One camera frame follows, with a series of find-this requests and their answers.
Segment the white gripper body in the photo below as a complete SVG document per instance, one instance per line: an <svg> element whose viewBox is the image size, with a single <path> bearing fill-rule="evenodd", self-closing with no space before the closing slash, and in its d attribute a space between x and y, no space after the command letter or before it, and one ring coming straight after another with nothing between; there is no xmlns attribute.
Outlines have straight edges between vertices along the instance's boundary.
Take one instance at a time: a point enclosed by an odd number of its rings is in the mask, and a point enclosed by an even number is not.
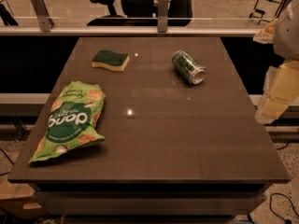
<svg viewBox="0 0 299 224"><path fill-rule="evenodd" d="M285 59L299 60L299 0L291 0L278 17L274 51Z"/></svg>

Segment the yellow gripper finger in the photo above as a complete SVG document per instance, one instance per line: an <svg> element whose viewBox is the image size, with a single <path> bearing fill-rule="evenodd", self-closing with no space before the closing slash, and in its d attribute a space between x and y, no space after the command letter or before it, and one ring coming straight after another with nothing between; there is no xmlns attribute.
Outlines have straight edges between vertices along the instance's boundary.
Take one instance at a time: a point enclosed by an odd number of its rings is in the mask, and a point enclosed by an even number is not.
<svg viewBox="0 0 299 224"><path fill-rule="evenodd" d="M278 119L299 96L299 62L287 59L278 68L266 72L263 95L257 105L255 119L270 124Z"/></svg>
<svg viewBox="0 0 299 224"><path fill-rule="evenodd" d="M260 44L272 44L277 23L278 20L271 21L253 37L253 40Z"/></svg>

